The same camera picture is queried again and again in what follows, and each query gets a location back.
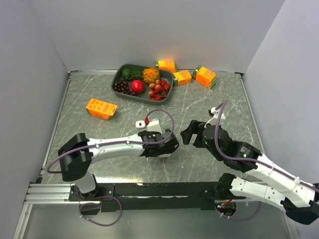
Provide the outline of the white gold-rimmed charging case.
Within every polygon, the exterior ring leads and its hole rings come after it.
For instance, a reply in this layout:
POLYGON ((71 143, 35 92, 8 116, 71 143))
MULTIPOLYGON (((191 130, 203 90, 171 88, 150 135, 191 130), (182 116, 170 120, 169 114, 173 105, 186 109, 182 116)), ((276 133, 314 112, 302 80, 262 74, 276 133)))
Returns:
POLYGON ((135 123, 135 127, 136 127, 137 129, 143 129, 143 128, 146 127, 146 123, 145 123, 144 120, 138 120, 138 121, 136 121, 136 123, 135 123))

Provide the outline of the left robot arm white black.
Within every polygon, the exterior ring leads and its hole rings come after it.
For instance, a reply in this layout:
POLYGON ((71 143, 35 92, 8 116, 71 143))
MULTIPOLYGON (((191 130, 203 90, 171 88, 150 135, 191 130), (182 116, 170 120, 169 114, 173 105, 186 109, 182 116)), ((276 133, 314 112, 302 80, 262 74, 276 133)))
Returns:
POLYGON ((58 161, 63 181, 74 183, 83 199, 93 200, 99 188, 88 170, 91 164, 124 156, 159 157, 172 154, 178 147, 179 142, 169 129, 164 133, 143 130, 112 139, 87 138, 84 133, 78 133, 58 150, 58 161))

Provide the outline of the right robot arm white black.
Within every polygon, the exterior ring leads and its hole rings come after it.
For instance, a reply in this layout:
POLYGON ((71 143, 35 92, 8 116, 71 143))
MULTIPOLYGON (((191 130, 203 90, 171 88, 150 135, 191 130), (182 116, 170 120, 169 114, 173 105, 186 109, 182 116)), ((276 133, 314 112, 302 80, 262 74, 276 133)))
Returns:
POLYGON ((253 176, 262 185, 236 176, 223 174, 218 185, 222 198, 231 195, 245 197, 272 205, 293 221, 309 225, 319 218, 319 185, 301 180, 272 162, 252 145, 233 140, 217 125, 192 120, 181 132, 183 144, 196 135, 194 146, 206 148, 218 161, 231 169, 253 176))

